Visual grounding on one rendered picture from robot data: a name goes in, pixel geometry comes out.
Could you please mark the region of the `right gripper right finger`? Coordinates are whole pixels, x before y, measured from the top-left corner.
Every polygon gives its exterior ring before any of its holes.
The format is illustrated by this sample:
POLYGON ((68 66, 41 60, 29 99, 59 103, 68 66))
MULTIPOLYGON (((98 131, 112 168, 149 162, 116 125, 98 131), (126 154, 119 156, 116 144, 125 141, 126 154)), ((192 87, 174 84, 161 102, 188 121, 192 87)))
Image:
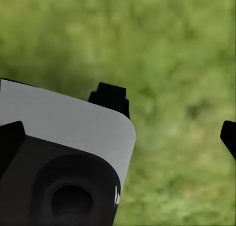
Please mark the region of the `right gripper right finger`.
POLYGON ((220 138, 236 160, 236 123, 224 121, 220 138))

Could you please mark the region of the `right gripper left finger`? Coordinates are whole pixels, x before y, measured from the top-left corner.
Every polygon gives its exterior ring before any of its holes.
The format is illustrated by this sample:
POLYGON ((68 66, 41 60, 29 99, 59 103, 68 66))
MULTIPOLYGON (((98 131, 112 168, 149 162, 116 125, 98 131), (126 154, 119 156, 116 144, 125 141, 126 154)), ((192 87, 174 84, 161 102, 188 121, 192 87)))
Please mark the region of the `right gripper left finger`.
POLYGON ((0 126, 0 179, 25 141, 22 121, 0 126))

